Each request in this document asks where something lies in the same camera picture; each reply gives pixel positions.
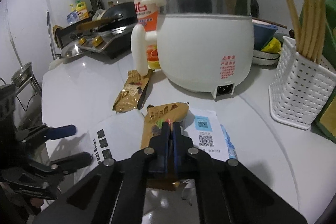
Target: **metal strainer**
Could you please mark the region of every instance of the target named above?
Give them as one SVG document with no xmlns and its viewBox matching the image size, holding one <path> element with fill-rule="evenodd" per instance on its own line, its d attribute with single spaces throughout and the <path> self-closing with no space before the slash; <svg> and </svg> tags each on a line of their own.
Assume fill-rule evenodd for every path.
<svg viewBox="0 0 336 224">
<path fill-rule="evenodd" d="M 16 86 L 21 87 L 32 76 L 32 73 L 32 63 L 29 62 L 13 74 L 11 81 L 13 81 Z"/>
</svg>

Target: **white plastic handle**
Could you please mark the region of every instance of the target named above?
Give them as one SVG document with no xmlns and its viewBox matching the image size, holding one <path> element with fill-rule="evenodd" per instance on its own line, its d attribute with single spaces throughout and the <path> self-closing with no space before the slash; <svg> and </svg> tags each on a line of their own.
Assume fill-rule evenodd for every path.
<svg viewBox="0 0 336 224">
<path fill-rule="evenodd" d="M 155 4 L 157 7 L 161 7 L 167 4 L 167 0 L 141 0 L 141 5 Z"/>
<path fill-rule="evenodd" d="M 141 24 L 135 25 L 131 36 L 131 51 L 135 69 L 141 76 L 148 74 L 147 46 L 156 44 L 156 31 L 147 32 Z"/>
</svg>

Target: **white plastic basket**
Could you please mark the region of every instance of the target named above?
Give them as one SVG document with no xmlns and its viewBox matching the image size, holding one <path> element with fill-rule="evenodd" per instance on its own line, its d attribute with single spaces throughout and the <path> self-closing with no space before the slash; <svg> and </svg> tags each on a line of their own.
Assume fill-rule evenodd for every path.
<svg viewBox="0 0 336 224">
<path fill-rule="evenodd" d="M 318 65 L 301 56 L 295 43 L 283 37 L 282 54 L 268 89 L 270 113 L 278 122 L 306 130 L 333 91 L 336 71 L 324 57 Z"/>
</svg>

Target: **white paper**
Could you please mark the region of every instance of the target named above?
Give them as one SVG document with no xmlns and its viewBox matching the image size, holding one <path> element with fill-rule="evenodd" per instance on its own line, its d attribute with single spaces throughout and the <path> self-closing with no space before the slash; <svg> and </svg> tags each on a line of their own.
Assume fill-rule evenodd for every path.
<svg viewBox="0 0 336 224">
<path fill-rule="evenodd" d="M 90 166 L 76 172 L 75 183 L 103 162 L 104 155 L 110 153 L 113 159 L 120 161 L 140 150 L 143 122 L 143 115 L 138 109 L 134 109 L 110 116 L 90 128 L 81 144 L 85 142 L 85 151 L 92 153 L 93 160 Z"/>
<path fill-rule="evenodd" d="M 194 147 L 207 152 L 213 159 L 226 161 L 229 158 L 216 112 L 189 108 L 184 119 L 183 134 L 193 140 Z"/>
</svg>

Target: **stainless steel bowl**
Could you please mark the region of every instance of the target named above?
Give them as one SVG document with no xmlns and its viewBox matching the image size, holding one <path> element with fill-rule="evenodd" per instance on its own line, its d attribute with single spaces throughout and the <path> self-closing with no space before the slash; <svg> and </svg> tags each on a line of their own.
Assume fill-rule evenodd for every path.
<svg viewBox="0 0 336 224">
<path fill-rule="evenodd" d="M 16 86 L 21 87 L 31 77 L 32 73 L 32 63 L 29 62 L 13 74 L 11 81 L 13 81 Z"/>
<path fill-rule="evenodd" d="M 62 49 L 62 58 L 71 58 L 74 56 L 81 55 L 86 51 L 81 49 L 78 44 L 78 39 L 70 42 Z"/>
</svg>

